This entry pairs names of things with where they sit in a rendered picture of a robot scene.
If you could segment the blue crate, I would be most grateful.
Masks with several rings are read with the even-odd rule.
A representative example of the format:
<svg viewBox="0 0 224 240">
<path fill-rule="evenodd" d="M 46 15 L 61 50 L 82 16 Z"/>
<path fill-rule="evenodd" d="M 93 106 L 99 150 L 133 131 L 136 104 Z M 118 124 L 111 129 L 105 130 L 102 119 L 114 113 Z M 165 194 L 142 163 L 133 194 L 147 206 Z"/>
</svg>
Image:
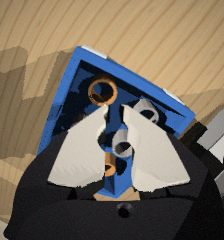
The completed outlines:
<svg viewBox="0 0 224 240">
<path fill-rule="evenodd" d="M 113 134 L 117 130 L 127 129 L 120 122 L 119 105 L 125 104 L 132 107 L 136 100 L 150 100 L 159 115 L 156 125 L 166 133 L 172 133 L 176 138 L 196 116 L 193 111 L 184 106 L 185 103 L 179 97 L 167 89 L 161 89 L 90 46 L 76 46 L 54 97 L 37 155 L 62 131 L 70 129 L 76 114 L 80 112 L 92 114 L 102 107 L 94 104 L 88 96 L 92 79 L 102 73 L 112 76 L 117 87 L 117 96 L 110 109 L 110 123 L 106 126 L 106 140 L 101 145 L 104 152 L 113 154 Z M 115 165 L 115 173 L 112 176 L 105 176 L 104 187 L 97 194 L 117 199 L 133 185 L 132 155 L 123 158 L 115 156 Z"/>
</svg>

